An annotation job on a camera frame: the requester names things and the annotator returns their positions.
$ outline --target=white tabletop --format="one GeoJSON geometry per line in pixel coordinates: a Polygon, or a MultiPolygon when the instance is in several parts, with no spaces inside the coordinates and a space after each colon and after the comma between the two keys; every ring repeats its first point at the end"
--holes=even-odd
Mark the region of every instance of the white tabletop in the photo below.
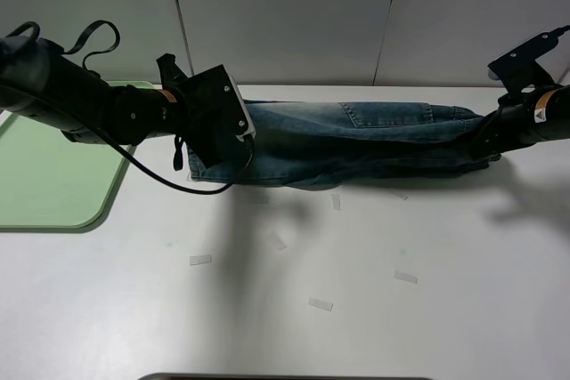
{"type": "MultiPolygon", "coordinates": [[[[250,99],[427,101],[482,114],[502,94],[241,90],[250,99]]],[[[391,189],[256,190],[267,204],[244,188],[186,195],[130,167],[99,228],[0,234],[0,377],[569,378],[569,150],[569,141],[543,143],[459,179],[387,182],[391,189]],[[341,195],[340,211],[331,193],[341,195]],[[279,251],[274,236],[287,247],[279,251]],[[190,266],[190,256],[208,254],[212,263],[190,266]],[[309,306],[310,297],[332,311],[309,306]]],[[[172,154],[171,138],[136,152],[185,182],[187,173],[171,171],[172,154]]]]}

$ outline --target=black bracket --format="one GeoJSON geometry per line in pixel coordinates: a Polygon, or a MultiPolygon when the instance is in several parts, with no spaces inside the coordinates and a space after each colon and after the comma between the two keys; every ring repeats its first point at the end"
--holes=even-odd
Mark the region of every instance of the black bracket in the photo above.
{"type": "Polygon", "coordinates": [[[182,143],[204,166],[222,162],[244,165],[250,148],[243,141],[253,138],[255,128],[237,86],[220,65],[187,77],[175,64],[175,56],[157,59],[163,89],[176,98],[180,129],[175,135],[175,170],[182,169],[182,143]]]}
{"type": "Polygon", "coordinates": [[[499,104],[518,104],[522,101],[522,91],[530,85],[535,88],[555,85],[552,76],[536,59],[554,49],[564,31],[557,28],[540,33],[489,63],[489,77],[500,80],[508,92],[500,98],[499,104]]]}

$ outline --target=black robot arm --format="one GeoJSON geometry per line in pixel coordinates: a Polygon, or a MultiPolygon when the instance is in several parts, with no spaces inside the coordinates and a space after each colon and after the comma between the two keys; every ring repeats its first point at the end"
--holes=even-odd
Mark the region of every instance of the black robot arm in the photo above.
{"type": "Polygon", "coordinates": [[[536,62],[568,30],[570,26],[540,33],[488,65],[489,77],[500,80],[507,93],[470,143],[475,158],[570,138],[570,86],[556,84],[536,62]],[[529,86],[534,89],[523,92],[529,86]]]}
{"type": "Polygon", "coordinates": [[[130,85],[109,86],[99,75],[75,65],[65,55],[76,53],[101,25],[115,31],[108,21],[91,24],[68,51],[39,38],[39,26],[23,24],[0,39],[0,109],[29,117],[63,131],[70,141],[107,143],[146,174],[175,189],[199,194],[201,191],[167,182],[142,166],[120,145],[137,145],[146,138],[175,136],[174,168],[183,167],[186,143],[206,166],[227,162],[236,174],[253,155],[255,128],[237,85],[217,66],[187,77],[175,64],[175,56],[157,60],[161,90],[137,89],[130,85]],[[21,33],[31,29],[30,36],[21,33]]]}

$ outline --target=light green mat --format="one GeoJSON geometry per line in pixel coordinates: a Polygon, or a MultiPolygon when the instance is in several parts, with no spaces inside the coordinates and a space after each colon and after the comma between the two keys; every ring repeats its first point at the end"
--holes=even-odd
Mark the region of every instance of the light green mat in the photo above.
{"type": "Polygon", "coordinates": [[[0,127],[0,231],[89,229],[112,204],[127,164],[106,145],[73,143],[12,115],[0,127]]]}

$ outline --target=blue jeans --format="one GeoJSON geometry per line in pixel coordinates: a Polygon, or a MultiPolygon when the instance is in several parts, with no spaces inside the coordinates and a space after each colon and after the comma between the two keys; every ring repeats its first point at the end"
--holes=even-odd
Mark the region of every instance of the blue jeans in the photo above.
{"type": "MultiPolygon", "coordinates": [[[[238,182],[311,186],[353,179],[457,176],[499,157],[473,159],[468,133],[481,116],[420,102],[247,101],[256,151],[238,182]]],[[[194,180],[230,182],[227,164],[205,168],[189,152],[194,180]]]]}

